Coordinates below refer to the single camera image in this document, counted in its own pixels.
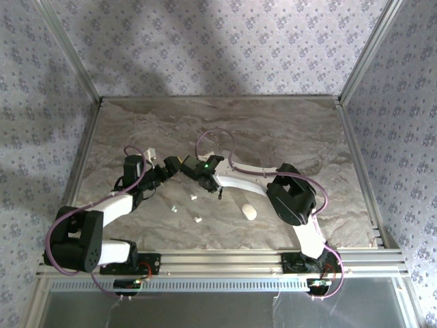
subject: gray marble surface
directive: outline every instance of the gray marble surface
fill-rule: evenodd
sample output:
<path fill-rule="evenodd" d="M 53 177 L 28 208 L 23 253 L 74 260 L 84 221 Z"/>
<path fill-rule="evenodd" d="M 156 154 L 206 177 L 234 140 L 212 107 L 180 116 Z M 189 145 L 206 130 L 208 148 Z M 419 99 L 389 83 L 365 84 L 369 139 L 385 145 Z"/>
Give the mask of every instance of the gray marble surface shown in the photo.
<path fill-rule="evenodd" d="M 198 136 L 211 128 L 231 131 L 234 161 L 262 167 L 291 163 L 325 186 L 328 208 L 321 229 L 335 247 L 375 247 L 371 223 L 352 158 L 332 102 L 305 100 L 106 100 L 85 167 L 76 205 L 106 195 L 122 175 L 123 147 L 153 147 L 156 163 L 194 153 Z M 207 136 L 200 154 L 227 156 L 231 140 Z M 190 194 L 197 195 L 192 201 Z M 318 205 L 322 198 L 317 197 Z M 243 204 L 257 210 L 254 221 Z M 196 223 L 194 217 L 201 217 Z M 135 211 L 104 229 L 106 238 L 136 241 L 139 249 L 298 248 L 293 229 L 277 216 L 266 197 L 228 188 L 223 199 L 178 174 Z"/>

